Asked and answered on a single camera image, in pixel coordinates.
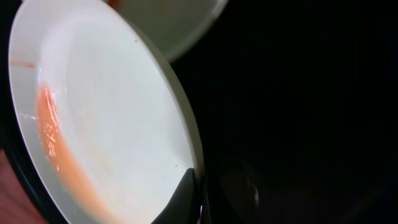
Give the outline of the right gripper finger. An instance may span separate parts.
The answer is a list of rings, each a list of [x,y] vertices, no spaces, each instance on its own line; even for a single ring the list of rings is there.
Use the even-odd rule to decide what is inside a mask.
[[[184,173],[170,201],[152,224],[197,224],[198,186],[193,168]]]

